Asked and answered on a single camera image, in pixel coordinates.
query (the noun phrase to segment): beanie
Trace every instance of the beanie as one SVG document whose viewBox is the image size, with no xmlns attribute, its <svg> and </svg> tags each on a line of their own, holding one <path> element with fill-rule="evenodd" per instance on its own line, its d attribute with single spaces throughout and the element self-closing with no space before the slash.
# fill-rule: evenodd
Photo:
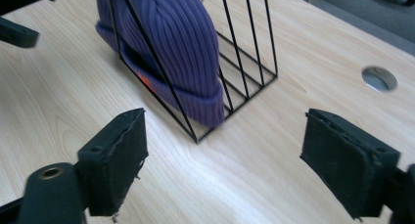
<svg viewBox="0 0 415 224">
<path fill-rule="evenodd" d="M 216 31 L 200 0 L 129 0 L 144 27 L 184 112 L 214 127 L 224 120 L 218 80 Z M 156 95 L 178 109 L 154 57 L 124 0 L 113 0 L 119 50 L 109 0 L 97 0 L 101 37 Z"/>
</svg>

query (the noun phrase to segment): wire rack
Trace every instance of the wire rack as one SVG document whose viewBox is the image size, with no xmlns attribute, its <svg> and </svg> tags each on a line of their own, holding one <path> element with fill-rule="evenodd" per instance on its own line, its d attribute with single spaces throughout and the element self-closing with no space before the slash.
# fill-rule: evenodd
<svg viewBox="0 0 415 224">
<path fill-rule="evenodd" d="M 165 102 L 160 96 L 151 91 L 151 88 L 145 83 L 145 81 L 132 71 L 131 67 L 128 67 L 128 64 L 125 62 L 121 53 L 119 53 L 120 59 L 125 63 L 125 65 L 135 74 L 135 76 L 140 80 L 140 82 L 149 90 L 149 92 L 157 99 L 161 106 L 174 118 L 174 120 L 180 125 L 180 127 L 195 141 L 195 143 L 201 142 L 205 137 L 211 133 L 215 127 L 209 128 L 201 125 L 200 123 L 194 121 L 188 117 L 187 113 L 184 111 L 182 104 L 177 97 L 177 94 L 166 75 L 165 69 L 161 64 L 161 61 L 158 57 L 157 52 L 153 44 L 151 43 L 146 30 L 141 24 L 140 19 L 134 13 L 133 7 L 129 0 L 124 0 L 130 13 L 133 16 L 133 19 L 137 23 L 137 26 L 140 32 L 143 34 L 143 37 L 151 51 L 151 54 L 158 65 L 158 68 L 161 72 L 162 78 L 165 84 L 168 86 L 171 91 L 172 96 L 177 104 L 178 110 L 172 107 L 169 103 Z M 260 93 L 267 85 L 272 81 L 276 80 L 278 77 L 278 67 L 277 67 L 277 57 L 275 54 L 275 44 L 274 36 L 272 30 L 272 22 L 269 13 L 268 0 L 261 0 L 261 5 L 263 6 L 261 11 L 253 10 L 251 3 L 252 0 L 245 0 L 246 11 L 246 23 L 247 27 L 250 27 L 251 37 L 239 37 L 238 32 L 234 29 L 234 13 L 235 10 L 241 11 L 241 8 L 236 8 L 229 3 L 229 0 L 221 0 L 222 5 L 219 10 L 217 8 L 215 11 L 219 11 L 224 18 L 226 18 L 226 28 L 219 31 L 216 30 L 217 38 L 219 42 L 219 72 L 218 78 L 222 85 L 223 90 L 223 102 L 224 102 L 224 112 L 225 112 L 225 121 L 232 116 L 234 113 L 238 112 L 242 106 L 249 102 L 253 97 Z M 116 30 L 116 19 L 114 12 L 114 2 L 109 0 L 111 17 L 113 21 L 113 29 L 115 32 L 115 40 L 119 49 L 119 34 Z M 257 25 L 255 24 L 255 16 L 262 16 L 262 21 L 266 21 L 267 32 L 261 33 L 260 37 L 263 39 L 264 36 L 268 36 L 266 39 L 269 40 L 268 46 L 258 46 L 258 36 L 256 32 Z M 243 40 L 243 46 L 239 46 L 238 42 Z M 262 57 L 263 49 L 266 49 L 266 54 L 271 54 L 272 57 L 270 60 L 273 63 L 271 66 L 267 67 L 265 63 L 270 63 L 264 60 Z"/>
</svg>

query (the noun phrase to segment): wooden table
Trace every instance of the wooden table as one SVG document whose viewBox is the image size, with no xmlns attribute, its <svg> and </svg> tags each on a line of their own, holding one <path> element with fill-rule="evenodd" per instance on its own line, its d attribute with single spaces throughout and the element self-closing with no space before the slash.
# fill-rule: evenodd
<svg viewBox="0 0 415 224">
<path fill-rule="evenodd" d="M 219 3 L 205 1 L 216 26 Z M 269 3 L 279 80 L 200 145 L 96 33 L 96 0 L 42 1 L 7 15 L 41 37 L 35 49 L 0 44 L 0 204 L 21 197 L 34 170 L 75 163 L 117 114 L 144 108 L 150 156 L 120 223 L 357 223 L 299 158 L 304 113 L 341 115 L 401 151 L 406 170 L 415 162 L 415 58 L 303 1 Z M 369 88 L 361 72 L 371 65 L 392 72 L 397 89 Z"/>
</svg>

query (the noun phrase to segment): purple cloth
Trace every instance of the purple cloth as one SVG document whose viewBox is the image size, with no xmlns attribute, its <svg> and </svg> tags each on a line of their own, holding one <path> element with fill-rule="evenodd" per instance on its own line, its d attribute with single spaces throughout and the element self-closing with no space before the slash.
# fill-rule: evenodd
<svg viewBox="0 0 415 224">
<path fill-rule="evenodd" d="M 200 0 L 129 0 L 148 34 L 185 113 L 206 126 L 224 120 L 218 43 Z M 98 33 L 117 51 L 108 0 L 97 0 Z M 178 109 L 126 3 L 113 0 L 120 53 L 162 99 Z"/>
</svg>

